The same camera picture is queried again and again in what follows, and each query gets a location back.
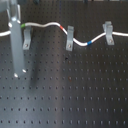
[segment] metal table surface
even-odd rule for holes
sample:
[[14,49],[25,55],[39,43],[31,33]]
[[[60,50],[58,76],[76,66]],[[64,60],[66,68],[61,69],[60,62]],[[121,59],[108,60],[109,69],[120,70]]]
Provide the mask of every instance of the metal table surface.
[[[59,22],[74,26],[74,37],[89,41],[112,21],[128,32],[127,2],[41,1],[21,7],[22,23]],[[8,30],[6,12],[0,31]],[[56,26],[34,27],[24,51],[27,73],[13,77],[10,37],[0,38],[0,128],[128,128],[128,38],[105,37],[66,51],[66,35]]]

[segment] wire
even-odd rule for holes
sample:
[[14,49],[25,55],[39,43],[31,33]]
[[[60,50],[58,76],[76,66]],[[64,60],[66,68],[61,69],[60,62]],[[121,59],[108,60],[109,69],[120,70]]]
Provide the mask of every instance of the wire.
[[37,23],[31,23],[31,22],[30,23],[25,23],[25,26],[34,26],[34,27],[42,27],[42,28],[52,26],[52,25],[56,25],[56,26],[60,27],[60,24],[57,23],[57,22],[50,22],[50,23],[47,23],[47,24],[44,24],[44,25],[37,24]]
[[[27,26],[34,26],[34,27],[42,27],[42,28],[45,28],[45,27],[53,26],[53,25],[54,26],[58,26],[67,35],[67,31],[59,23],[57,23],[57,22],[50,22],[50,23],[47,23],[47,24],[44,24],[44,25],[29,22],[29,23],[22,24],[21,25],[21,28],[24,28],[24,27],[27,27]],[[11,32],[10,31],[7,31],[7,32],[0,33],[0,36],[7,36],[9,34],[11,34]],[[126,34],[126,33],[112,32],[112,34],[113,35],[117,35],[117,36],[126,36],[126,37],[128,37],[128,34]],[[73,41],[76,44],[80,45],[80,46],[87,46],[87,45],[95,42],[96,40],[98,40],[99,38],[101,38],[101,37],[103,37],[105,35],[106,35],[106,33],[102,33],[102,34],[98,35],[97,37],[95,37],[94,39],[92,39],[91,41],[85,42],[85,43],[80,42],[80,41],[78,41],[75,38],[73,38]]]
[[95,37],[94,39],[91,40],[92,43],[95,42],[96,40],[98,40],[99,38],[101,38],[102,36],[105,36],[105,35],[106,35],[106,33],[102,33],[99,36]]
[[2,36],[8,36],[10,34],[11,34],[10,31],[2,32],[2,33],[0,33],[0,37],[2,37]]
[[112,32],[113,35],[116,35],[116,36],[128,36],[128,34],[126,33],[120,33],[120,32]]

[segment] metal bracket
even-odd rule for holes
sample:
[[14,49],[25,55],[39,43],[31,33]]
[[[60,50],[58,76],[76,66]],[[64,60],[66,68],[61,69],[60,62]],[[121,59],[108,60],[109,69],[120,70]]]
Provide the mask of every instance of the metal bracket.
[[66,43],[67,51],[72,51],[73,49],[73,35],[74,35],[74,27],[68,26],[67,43]]
[[23,44],[23,50],[29,50],[30,44],[31,44],[31,35],[32,35],[32,28],[26,27],[24,30],[24,44]]
[[104,32],[106,33],[106,40],[108,45],[114,45],[114,40],[112,37],[113,32],[113,26],[111,21],[106,21],[105,24],[103,24]]

